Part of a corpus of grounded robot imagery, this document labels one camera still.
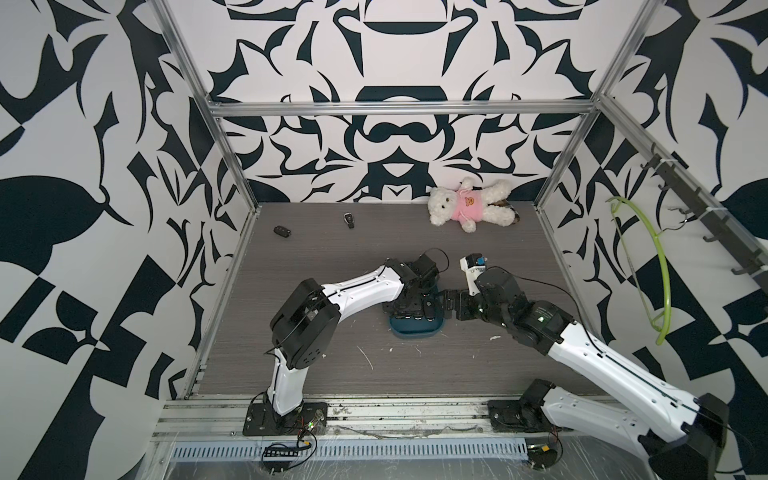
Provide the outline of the dark teal storage box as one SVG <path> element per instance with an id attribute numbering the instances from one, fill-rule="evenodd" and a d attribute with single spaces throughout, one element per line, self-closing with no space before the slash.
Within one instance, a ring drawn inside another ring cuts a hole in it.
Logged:
<path id="1" fill-rule="evenodd" d="M 439 304 L 434 321 L 427 321 L 425 318 L 417 321 L 412 316 L 388 315 L 392 333 L 401 339 L 422 339 L 434 336 L 442 330 L 444 320 L 442 306 Z"/>

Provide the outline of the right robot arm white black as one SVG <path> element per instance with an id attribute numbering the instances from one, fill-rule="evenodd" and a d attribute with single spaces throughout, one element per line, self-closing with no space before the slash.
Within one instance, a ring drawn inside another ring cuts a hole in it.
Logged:
<path id="1" fill-rule="evenodd" d="M 648 463 L 659 479 L 712 479 L 727 443 L 728 406 L 695 396 L 637 366 L 589 334 L 568 312 L 527 298 L 500 267 L 472 269 L 464 290 L 443 294 L 461 321 L 503 328 L 519 344 L 559 362 L 619 402 L 611 407 L 536 379 L 517 401 L 514 426 L 560 427 L 610 443 Z"/>

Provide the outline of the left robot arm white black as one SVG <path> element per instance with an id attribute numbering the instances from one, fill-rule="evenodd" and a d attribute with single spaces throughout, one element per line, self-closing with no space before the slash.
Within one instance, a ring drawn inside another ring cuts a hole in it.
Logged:
<path id="1" fill-rule="evenodd" d="M 338 325 L 380 305 L 396 321 L 442 321 L 439 269 L 426 254 L 412 262 L 389 259 L 362 276 L 321 285 L 302 281 L 270 322 L 275 357 L 267 399 L 276 415 L 293 413 L 303 403 L 308 368 L 325 352 Z"/>

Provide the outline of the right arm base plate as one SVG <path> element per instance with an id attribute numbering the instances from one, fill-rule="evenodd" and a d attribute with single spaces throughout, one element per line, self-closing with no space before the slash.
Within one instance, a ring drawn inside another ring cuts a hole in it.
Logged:
<path id="1" fill-rule="evenodd" d="M 543 403 L 529 400 L 489 400 L 488 415 L 495 432 L 559 433 L 562 428 L 543 413 Z"/>

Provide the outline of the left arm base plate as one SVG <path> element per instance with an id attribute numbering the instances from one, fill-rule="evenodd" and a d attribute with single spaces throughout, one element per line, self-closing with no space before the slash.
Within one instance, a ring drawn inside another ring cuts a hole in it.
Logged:
<path id="1" fill-rule="evenodd" d="M 326 427 L 327 415 L 328 404 L 324 402 L 304 402 L 286 415 L 279 415 L 268 400 L 251 403 L 247 409 L 242 435 L 288 436 L 298 435 L 304 429 L 317 433 Z"/>

